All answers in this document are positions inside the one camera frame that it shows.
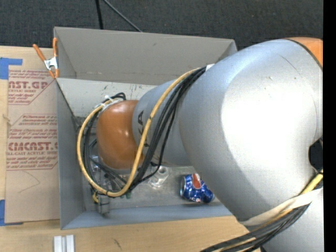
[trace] blue tape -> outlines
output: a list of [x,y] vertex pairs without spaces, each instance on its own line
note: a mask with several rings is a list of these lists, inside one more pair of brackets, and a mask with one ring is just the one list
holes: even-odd
[[5,200],[0,200],[0,226],[5,226]]
[[22,65],[22,59],[0,58],[0,79],[8,80],[8,68],[10,65]]

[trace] dark carpet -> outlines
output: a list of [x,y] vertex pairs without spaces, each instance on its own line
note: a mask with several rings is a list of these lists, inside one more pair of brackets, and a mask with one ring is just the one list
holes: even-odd
[[[235,39],[323,39],[323,0],[108,0],[142,31]],[[104,28],[134,28],[101,1]],[[53,27],[99,29],[95,0],[1,0],[0,45],[50,47]]]

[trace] gray box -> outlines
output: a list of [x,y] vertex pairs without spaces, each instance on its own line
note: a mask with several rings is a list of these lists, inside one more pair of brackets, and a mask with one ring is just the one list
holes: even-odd
[[57,79],[60,224],[62,229],[175,221],[231,215],[218,200],[200,205],[179,195],[180,179],[194,172],[171,167],[160,188],[140,184],[130,199],[110,200],[101,215],[76,158],[80,120],[105,95],[124,92],[139,99],[148,90],[191,69],[214,64],[237,51],[231,39],[55,27],[60,77]]

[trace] blue can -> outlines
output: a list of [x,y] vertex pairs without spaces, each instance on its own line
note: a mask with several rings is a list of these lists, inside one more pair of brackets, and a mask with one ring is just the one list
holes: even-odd
[[209,203],[215,199],[213,192],[208,189],[197,173],[182,177],[180,195],[197,203]]

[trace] orange clip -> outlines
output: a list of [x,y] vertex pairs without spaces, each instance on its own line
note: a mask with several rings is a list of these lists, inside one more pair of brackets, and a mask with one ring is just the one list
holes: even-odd
[[46,65],[49,74],[51,75],[52,78],[58,78],[59,76],[59,69],[58,69],[58,62],[57,62],[57,57],[58,57],[58,47],[57,47],[57,38],[54,37],[52,40],[52,50],[53,50],[53,57],[49,60],[46,59],[46,57],[43,55],[42,51],[39,49],[39,47],[36,44],[33,44],[33,48],[36,50],[37,55],[40,57],[40,59],[44,62]]

